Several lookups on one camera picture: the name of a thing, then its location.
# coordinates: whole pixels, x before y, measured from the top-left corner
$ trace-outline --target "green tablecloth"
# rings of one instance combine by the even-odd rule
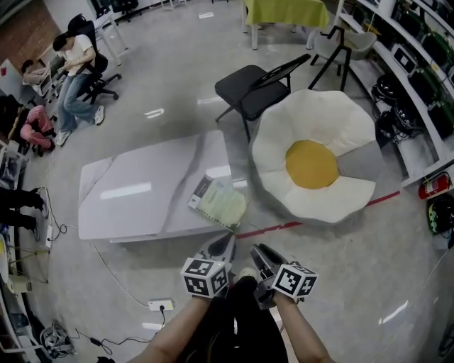
[[[298,26],[328,25],[329,14],[320,0],[244,0],[248,7],[246,24],[287,23]]]

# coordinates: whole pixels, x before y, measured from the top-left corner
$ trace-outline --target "person sitting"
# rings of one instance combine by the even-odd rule
[[[33,61],[26,60],[21,68],[23,81],[27,84],[39,85],[48,76],[47,68],[33,69]]]
[[[19,138],[38,146],[38,154],[43,156],[43,150],[54,150],[52,140],[55,137],[54,128],[44,106],[38,105],[28,110],[12,96],[0,96],[0,132],[9,140],[19,144]]]
[[[56,144],[62,146],[72,131],[77,128],[76,117],[88,123],[100,125],[104,119],[104,107],[91,105],[77,99],[77,93],[91,74],[88,69],[83,69],[79,74],[77,71],[96,57],[90,39],[86,35],[77,35],[75,32],[67,31],[58,35],[52,46],[55,52],[61,53],[66,59],[62,69],[68,72],[58,98],[61,128]]]

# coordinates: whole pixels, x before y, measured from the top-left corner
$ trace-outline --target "person's leg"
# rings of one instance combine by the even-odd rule
[[[71,85],[65,97],[65,110],[73,116],[80,118],[88,123],[94,123],[94,116],[98,111],[98,106],[91,105],[77,99],[77,92],[87,79],[88,74],[78,74],[73,77]]]
[[[25,216],[12,209],[0,209],[0,222],[13,227],[24,227],[28,230],[36,229],[36,219],[34,217]]]
[[[233,312],[228,299],[214,298],[178,363],[231,363]]]
[[[0,188],[0,201],[2,208],[20,208],[34,207],[43,210],[44,200],[39,194],[33,191],[25,191],[20,189],[8,190]]]
[[[27,140],[30,144],[40,145],[44,149],[50,149],[50,147],[52,146],[52,142],[49,139],[45,138],[43,134],[34,131],[30,123],[26,123],[24,126],[22,126],[21,138]]]
[[[38,122],[38,128],[43,135],[54,128],[44,106],[38,105],[28,112],[27,123],[34,123],[36,121]]]
[[[74,77],[66,77],[58,96],[58,116],[60,117],[60,132],[71,133],[77,128],[76,118],[66,111],[65,100]]]
[[[254,298],[254,277],[240,279],[231,290],[233,313],[238,324],[237,350],[244,362],[288,363],[279,328],[269,310],[260,310]]]

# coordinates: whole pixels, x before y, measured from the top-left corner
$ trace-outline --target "black pants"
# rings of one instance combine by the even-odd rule
[[[11,208],[27,206],[41,211],[43,204],[44,201],[34,191],[0,188],[0,223],[33,230],[36,226],[36,219],[13,211]]]
[[[215,298],[178,363],[288,363],[271,313],[261,311],[253,292],[257,281],[243,277],[226,298]],[[238,324],[234,334],[233,318]]]

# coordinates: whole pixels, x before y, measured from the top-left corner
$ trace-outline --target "red tape line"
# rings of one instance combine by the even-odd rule
[[[368,206],[373,206],[374,204],[377,204],[377,203],[380,203],[382,201],[387,201],[388,199],[391,199],[395,196],[398,196],[400,194],[400,191],[395,191],[394,193],[391,193],[391,194],[388,194],[387,196],[382,196],[381,198],[378,198],[378,199],[374,199],[373,201],[370,201],[369,203],[367,203],[367,207]],[[285,223],[285,224],[280,224],[280,225],[274,225],[272,227],[268,227],[268,228],[263,228],[262,230],[254,230],[252,232],[246,232],[246,233],[241,233],[239,235],[236,235],[236,238],[237,239],[243,239],[243,238],[249,238],[249,237],[254,237],[256,235],[263,235],[267,232],[271,232],[273,230],[284,230],[286,228],[290,228],[290,227],[296,227],[297,225],[302,225],[303,223],[301,222],[288,222],[288,223]]]

